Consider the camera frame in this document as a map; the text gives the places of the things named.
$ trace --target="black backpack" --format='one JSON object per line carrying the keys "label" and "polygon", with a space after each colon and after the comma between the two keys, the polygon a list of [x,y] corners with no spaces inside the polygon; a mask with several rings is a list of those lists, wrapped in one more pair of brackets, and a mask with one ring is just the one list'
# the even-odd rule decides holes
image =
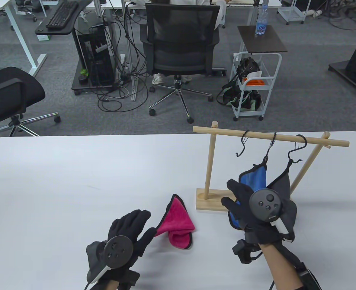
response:
{"label": "black backpack", "polygon": [[[217,102],[221,105],[232,105],[237,108],[241,97],[241,90],[237,85],[237,79],[243,82],[243,78],[247,77],[248,74],[258,72],[259,70],[260,68],[253,58],[247,57],[242,59],[237,67],[237,73],[226,85],[222,86],[222,90],[216,97]],[[261,96],[258,91],[244,91],[243,98],[244,101],[241,107],[244,109],[250,110],[253,101],[255,102],[255,111],[257,111],[261,105]]]}

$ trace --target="hand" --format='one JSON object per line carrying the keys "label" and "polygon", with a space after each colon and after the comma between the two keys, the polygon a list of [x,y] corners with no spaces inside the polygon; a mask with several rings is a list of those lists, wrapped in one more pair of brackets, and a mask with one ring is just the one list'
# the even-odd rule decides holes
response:
{"label": "hand", "polygon": [[[151,217],[151,213],[147,210],[134,210],[133,212],[126,214],[120,219],[116,219],[108,232],[108,240],[115,236],[126,236],[133,243],[133,253],[130,260],[122,267],[118,269],[111,269],[107,271],[98,281],[98,284],[108,284],[109,280],[119,281],[126,275],[126,272],[132,267],[138,260],[138,257],[142,257],[146,247],[152,241],[156,234],[155,228],[149,228],[143,236],[138,240],[138,236],[142,233],[143,228],[147,220]],[[120,283],[119,288],[129,289],[128,283]]]}
{"label": "hand", "polygon": [[233,192],[240,204],[229,197],[223,197],[221,203],[231,211],[240,227],[245,231],[245,240],[248,243],[268,244],[281,240],[281,235],[276,227],[273,227],[269,222],[259,220],[253,215],[249,206],[249,199],[253,190],[248,185],[231,179],[227,182],[227,188]]}

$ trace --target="mesh chair back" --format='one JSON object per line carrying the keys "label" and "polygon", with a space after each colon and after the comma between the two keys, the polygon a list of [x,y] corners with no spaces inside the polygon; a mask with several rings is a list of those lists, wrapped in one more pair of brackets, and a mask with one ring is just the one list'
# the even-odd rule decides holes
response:
{"label": "mesh chair back", "polygon": [[24,84],[11,79],[0,84],[0,122],[25,111]]}
{"label": "mesh chair back", "polygon": [[146,4],[154,68],[171,74],[205,72],[219,8],[217,5]]}

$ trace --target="orange object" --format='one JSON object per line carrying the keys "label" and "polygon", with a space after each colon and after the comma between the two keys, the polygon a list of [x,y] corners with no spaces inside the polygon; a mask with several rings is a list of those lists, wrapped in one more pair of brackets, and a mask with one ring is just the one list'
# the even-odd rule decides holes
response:
{"label": "orange object", "polygon": [[265,85],[265,82],[263,80],[251,80],[246,85]]}

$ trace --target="vr controller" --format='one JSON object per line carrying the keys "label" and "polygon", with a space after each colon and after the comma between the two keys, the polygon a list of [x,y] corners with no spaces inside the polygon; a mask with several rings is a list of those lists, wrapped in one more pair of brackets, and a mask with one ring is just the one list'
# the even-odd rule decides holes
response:
{"label": "vr controller", "polygon": [[[118,269],[128,263],[132,257],[133,244],[126,236],[116,236],[109,241],[93,242],[87,246],[89,271],[87,281],[90,284],[97,282],[107,271]],[[139,274],[127,270],[121,281],[135,286]]]}
{"label": "vr controller", "polygon": [[256,218],[270,222],[285,240],[293,242],[295,239],[293,232],[295,221],[291,218],[293,214],[283,211],[283,202],[277,192],[269,188],[257,190],[250,197],[249,207]]}

